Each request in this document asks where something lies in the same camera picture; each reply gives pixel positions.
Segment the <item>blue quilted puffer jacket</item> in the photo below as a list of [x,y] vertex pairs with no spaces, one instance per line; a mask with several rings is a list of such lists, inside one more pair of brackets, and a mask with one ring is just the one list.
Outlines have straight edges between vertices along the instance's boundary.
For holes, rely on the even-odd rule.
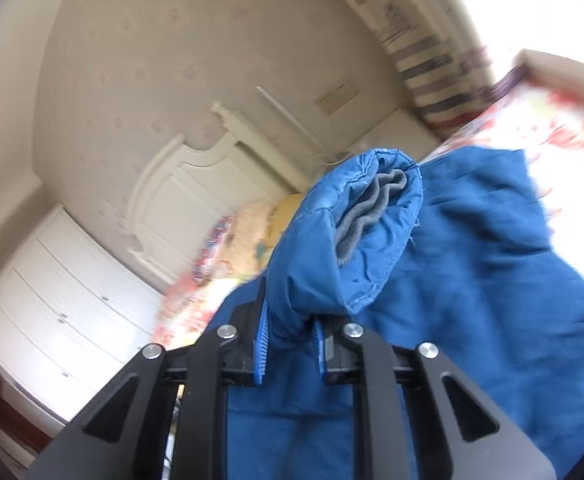
[[265,378],[229,394],[233,479],[348,479],[353,399],[318,373],[313,319],[436,344],[564,476],[584,454],[584,280],[552,249],[519,151],[394,150],[344,162],[306,195],[266,271],[214,316],[266,299]]

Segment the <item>peach floral pillow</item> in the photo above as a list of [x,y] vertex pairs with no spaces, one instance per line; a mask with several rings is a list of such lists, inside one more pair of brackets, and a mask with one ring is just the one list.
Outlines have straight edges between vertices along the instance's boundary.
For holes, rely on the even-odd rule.
[[217,278],[247,281],[265,265],[267,234],[275,206],[265,200],[250,203],[234,214],[215,266]]

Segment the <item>purple patterned pillow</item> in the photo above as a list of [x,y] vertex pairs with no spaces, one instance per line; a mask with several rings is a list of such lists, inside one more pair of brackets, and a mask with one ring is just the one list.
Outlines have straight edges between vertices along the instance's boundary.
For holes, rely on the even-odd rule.
[[192,266],[192,280],[196,284],[209,280],[220,266],[221,253],[229,244],[233,222],[233,216],[221,217],[205,236]]

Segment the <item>yellow pillow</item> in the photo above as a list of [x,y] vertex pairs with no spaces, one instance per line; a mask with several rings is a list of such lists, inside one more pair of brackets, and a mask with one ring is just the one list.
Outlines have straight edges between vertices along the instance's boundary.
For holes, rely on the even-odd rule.
[[272,209],[268,220],[266,235],[264,238],[266,248],[274,250],[281,240],[283,233],[292,221],[295,212],[303,201],[304,194],[292,194],[285,196]]

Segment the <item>white wooden headboard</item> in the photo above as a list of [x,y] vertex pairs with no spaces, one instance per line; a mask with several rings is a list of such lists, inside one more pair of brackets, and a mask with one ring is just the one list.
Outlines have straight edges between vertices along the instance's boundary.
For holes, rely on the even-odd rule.
[[263,200],[304,192],[310,177],[239,110],[211,104],[225,133],[208,150],[171,139],[147,163],[128,204],[129,252],[165,285],[193,268],[205,235],[223,217]]

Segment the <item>white wardrobe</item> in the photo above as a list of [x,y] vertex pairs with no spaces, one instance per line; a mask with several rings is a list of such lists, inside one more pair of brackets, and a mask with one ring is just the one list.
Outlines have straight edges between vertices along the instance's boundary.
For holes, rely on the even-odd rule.
[[57,207],[0,271],[0,373],[69,422],[150,342],[162,300]]

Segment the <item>white bedside table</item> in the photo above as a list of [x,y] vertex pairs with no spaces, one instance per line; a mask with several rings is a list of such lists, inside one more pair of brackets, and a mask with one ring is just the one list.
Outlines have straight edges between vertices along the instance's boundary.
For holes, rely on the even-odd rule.
[[420,162],[441,143],[423,122],[399,108],[351,144],[347,152],[359,154],[371,148],[395,148]]

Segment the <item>patterned curtain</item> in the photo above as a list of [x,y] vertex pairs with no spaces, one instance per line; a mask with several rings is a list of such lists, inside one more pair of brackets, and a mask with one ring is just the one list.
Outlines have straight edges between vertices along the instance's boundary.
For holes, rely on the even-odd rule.
[[494,102],[497,77],[461,0],[344,0],[403,79],[415,114],[446,139]]

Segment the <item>floral bed quilt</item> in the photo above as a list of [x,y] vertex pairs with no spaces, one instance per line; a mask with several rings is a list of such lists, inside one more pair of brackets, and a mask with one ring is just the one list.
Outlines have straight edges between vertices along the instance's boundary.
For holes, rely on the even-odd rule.
[[[525,82],[421,164],[432,168],[466,146],[524,153],[554,251],[584,278],[584,101],[565,90]],[[153,340],[167,349],[193,344],[222,300],[249,280],[214,274],[196,284],[192,269],[183,272],[158,310]]]

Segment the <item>beige window sill ledge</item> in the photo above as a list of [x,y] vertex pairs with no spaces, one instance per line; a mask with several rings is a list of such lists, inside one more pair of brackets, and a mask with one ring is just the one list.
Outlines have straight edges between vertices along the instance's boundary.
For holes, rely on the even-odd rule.
[[525,65],[545,86],[569,91],[584,100],[584,64],[563,56],[522,50],[516,62]]

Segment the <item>wall power socket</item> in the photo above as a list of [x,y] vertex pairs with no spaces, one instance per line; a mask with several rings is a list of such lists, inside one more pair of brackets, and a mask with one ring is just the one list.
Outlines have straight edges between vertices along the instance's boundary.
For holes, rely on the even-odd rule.
[[335,82],[322,96],[319,96],[316,99],[316,104],[324,114],[333,115],[346,103],[356,98],[359,93],[360,90],[353,81],[348,78],[342,78]]

